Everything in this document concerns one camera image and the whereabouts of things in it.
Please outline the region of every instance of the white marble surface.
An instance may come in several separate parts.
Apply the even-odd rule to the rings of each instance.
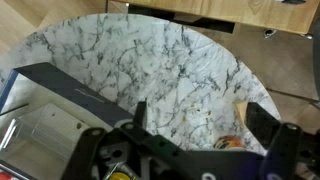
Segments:
[[[279,118],[259,80],[221,45],[168,21],[139,15],[90,15],[35,32],[1,57],[1,87],[12,68],[51,62],[133,113],[147,99],[148,127],[183,149],[213,149],[241,136],[232,102],[258,102]]]

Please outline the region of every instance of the gray marble veining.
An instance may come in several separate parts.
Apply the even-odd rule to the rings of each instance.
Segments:
[[[12,68],[51,62],[133,113],[147,99],[147,130],[183,149],[213,149],[222,135],[241,136],[232,102],[258,102],[280,118],[259,80],[229,51],[204,35],[140,15],[99,14],[33,33],[1,57],[1,87]]]

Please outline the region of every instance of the floor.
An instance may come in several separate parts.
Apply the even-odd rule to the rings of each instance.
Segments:
[[[38,29],[63,19],[103,13],[104,0],[0,0],[0,56]],[[110,3],[109,12],[126,13],[124,4]],[[236,25],[228,34],[195,28],[241,59],[269,88],[317,99],[312,75],[312,40],[278,32],[263,38],[262,28]],[[320,129],[320,111],[308,103],[270,93],[284,121],[305,131]]]

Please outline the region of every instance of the black metal frame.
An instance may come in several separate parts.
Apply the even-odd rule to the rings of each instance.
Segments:
[[[93,169],[94,177],[101,179],[119,163],[143,180],[205,179],[208,174],[215,179],[293,179],[297,162],[320,172],[320,133],[310,135],[296,125],[281,125],[258,104],[249,103],[247,125],[268,148],[265,157],[249,151],[183,151],[141,127],[145,107],[139,103],[134,122],[109,133],[102,128],[86,130],[62,179],[93,179]]]

